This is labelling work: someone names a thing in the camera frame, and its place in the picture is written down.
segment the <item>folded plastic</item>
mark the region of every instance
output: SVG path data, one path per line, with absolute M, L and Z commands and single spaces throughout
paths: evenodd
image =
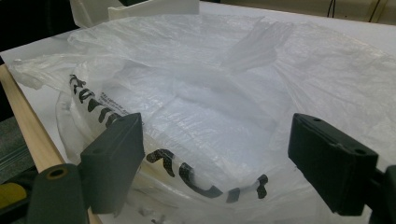
M 168 15 L 103 23 L 74 32 L 68 42 L 73 53 L 15 62 L 11 72 L 24 85 L 62 92 L 58 127 L 75 162 L 103 128 L 79 112 L 69 75 L 115 113 L 141 113 L 151 157 L 134 190 L 161 202 L 175 223 L 361 223 L 323 215 L 317 194 L 288 159 L 296 112 L 325 119 L 372 148 L 382 167 L 396 161 L 396 60 L 333 30 Z M 180 171 L 193 171 L 196 188 L 216 187 L 222 196 L 199 193 Z M 262 175 L 263 199 L 256 189 L 242 191 L 257 188 Z M 227 203 L 236 189 L 238 202 Z

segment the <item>white plastic sheet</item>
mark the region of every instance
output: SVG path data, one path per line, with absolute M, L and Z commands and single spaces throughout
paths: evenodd
M 128 204 L 151 211 L 140 214 L 157 223 L 362 223 L 364 217 L 324 215 L 288 159 L 295 112 L 371 147 L 381 167 L 396 160 L 396 61 L 332 30 L 263 18 L 160 16 L 103 23 L 73 33 L 69 43 L 73 53 L 16 62 L 11 71 L 25 85 L 63 92 L 58 126 L 75 162 L 105 127 L 81 112 L 69 75 L 114 112 L 142 114 L 147 155 L 170 150 L 176 175 L 145 159 Z M 184 162 L 199 189 L 215 186 L 221 196 L 185 185 L 177 175 Z M 268 183 L 260 200 L 262 175 Z M 233 189 L 245 193 L 226 203 Z

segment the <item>white surface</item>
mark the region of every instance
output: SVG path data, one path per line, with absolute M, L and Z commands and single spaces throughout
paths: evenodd
M 297 15 L 285 12 L 276 12 L 264 9 L 231 7 L 218 4 L 200 3 L 201 13 L 223 14 L 223 15 L 244 15 L 244 16 L 264 16 L 277 21 L 307 22 L 311 21 L 319 25 L 329 27 L 335 31 L 350 35 L 362 42 L 382 49 L 388 54 L 396 56 L 396 27 L 371 24 L 357 21 L 342 21 L 313 17 L 306 15 Z M 60 53 L 68 50 L 66 38 L 69 33 L 46 38 L 35 43 L 22 46 L 16 49 L 1 52 L 0 55 L 5 63 L 10 63 L 15 59 L 29 59 L 41 56 L 43 54 Z M 38 91 L 21 86 L 26 99 L 30 102 L 33 110 L 49 133 L 55 146 L 60 150 L 63 157 L 67 160 L 64 147 L 60 140 L 55 118 L 55 104 L 59 93 L 48 87 Z M 106 218 L 106 223 L 113 223 L 113 219 Z

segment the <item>black lettering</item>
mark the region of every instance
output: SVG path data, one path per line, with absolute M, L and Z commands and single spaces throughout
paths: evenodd
M 228 191 L 228 197 L 226 203 L 236 203 L 239 200 L 239 194 L 241 193 L 240 188 L 232 189 Z
M 88 89 L 83 89 L 83 90 L 79 93 L 78 99 L 79 99 L 79 101 L 80 101 L 81 103 L 84 103 L 84 100 L 86 100 L 86 99 L 87 99 L 88 97 L 90 97 L 90 96 L 94 97 L 95 94 L 94 94 L 92 91 L 88 90 Z
M 112 115 L 108 116 L 108 120 L 106 122 L 106 127 L 108 128 L 108 126 L 110 126 L 114 120 L 119 119 L 120 115 L 117 113 L 113 113 Z
M 107 114 L 108 112 L 112 112 L 112 110 L 111 110 L 110 108 L 107 108 L 107 107 L 106 107 L 106 108 L 103 108 L 103 109 L 100 111 L 99 123 L 102 123 L 103 120 L 105 120 L 106 114 Z
M 265 196 L 267 196 L 267 190 L 265 189 L 264 185 L 268 183 L 268 177 L 266 175 L 262 175 L 257 180 L 260 182 L 260 185 L 257 188 L 257 195 L 259 199 L 263 199 Z
M 72 81 L 73 81 L 73 80 L 75 80 L 75 81 L 77 82 L 77 85 L 74 85 L 74 86 L 73 86 L 74 94 L 76 94 L 76 93 L 77 93 L 77 87 L 83 88 L 84 85 L 86 84 L 86 82 L 85 82 L 85 81 L 79 80 L 79 79 L 76 77 L 76 75 L 70 75 L 70 77 L 71 77 L 71 78 L 70 78 L 70 85 L 72 84 Z
M 158 149 L 155 150 L 154 152 L 149 153 L 146 157 L 146 160 L 151 163 L 154 163 L 160 159 L 163 159 L 163 168 L 170 176 L 175 177 L 175 174 L 172 169 L 173 158 L 174 158 L 174 154 L 168 149 Z
M 180 175 L 184 183 L 190 187 L 190 189 L 201 194 L 202 196 L 205 196 L 206 198 L 217 198 L 222 194 L 221 190 L 219 190 L 215 186 L 210 187 L 210 189 L 200 189 L 196 187 L 191 181 L 194 175 L 192 167 L 190 167 L 186 162 L 183 162 L 183 164 L 181 164 L 178 170 L 178 174 Z
M 95 99 L 91 99 L 88 103 L 88 112 L 92 112 L 97 106 L 102 105 L 101 103 L 97 102 Z

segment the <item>table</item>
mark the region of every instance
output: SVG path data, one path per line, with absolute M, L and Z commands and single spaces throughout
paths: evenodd
M 335 31 L 355 37 L 396 57 L 396 27 L 359 21 L 343 21 L 299 15 L 265 9 L 200 3 L 200 11 L 205 14 L 264 16 L 278 21 L 314 22 Z M 67 50 L 66 39 L 70 33 L 46 38 L 32 44 L 1 52 L 8 64 L 15 59 L 29 59 L 43 54 L 53 54 Z M 61 162 L 69 162 L 56 127 L 55 103 L 59 93 L 49 87 L 32 90 L 16 84 L 7 68 L 0 67 L 0 80 L 4 86 L 15 117 L 21 127 L 26 144 L 39 171 Z M 116 223 L 112 216 L 101 216 L 105 223 Z M 92 217 L 92 223 L 98 223 Z

